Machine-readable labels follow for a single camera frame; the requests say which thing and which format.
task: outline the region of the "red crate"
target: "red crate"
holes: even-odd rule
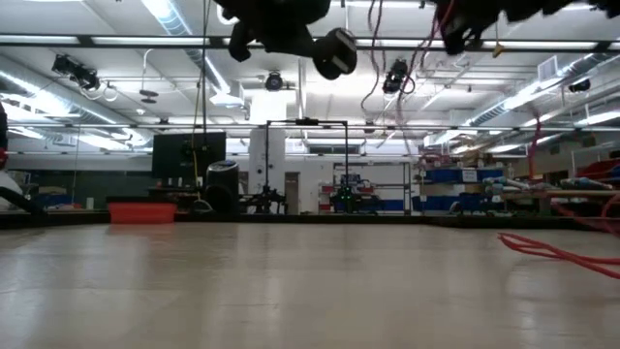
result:
[[[108,203],[112,224],[174,223],[173,203]]]

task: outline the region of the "black stand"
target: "black stand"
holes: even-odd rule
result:
[[[324,129],[331,129],[331,125],[343,125],[345,127],[345,183],[344,189],[349,193],[351,187],[349,186],[349,122],[342,120],[319,120],[312,118],[302,118],[295,120],[268,120],[265,124],[264,131],[264,187],[263,194],[268,193],[269,189],[269,126],[272,123],[284,123],[294,124],[296,126],[323,126]],[[268,210],[271,207],[271,202],[265,201],[264,210]],[[345,213],[352,212],[351,201],[347,201],[345,204]]]

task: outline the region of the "black monitor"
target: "black monitor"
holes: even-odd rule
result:
[[[156,135],[153,141],[153,165],[155,178],[194,177],[194,151],[198,163],[198,176],[204,177],[206,169],[214,162],[226,159],[226,133],[209,132]]]

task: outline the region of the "door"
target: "door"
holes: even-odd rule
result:
[[[287,196],[289,214],[299,214],[299,173],[286,173],[284,193]]]

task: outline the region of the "floor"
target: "floor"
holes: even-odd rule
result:
[[[492,231],[177,224],[0,232],[2,349],[620,348],[620,283]],[[620,240],[517,232],[618,256]]]

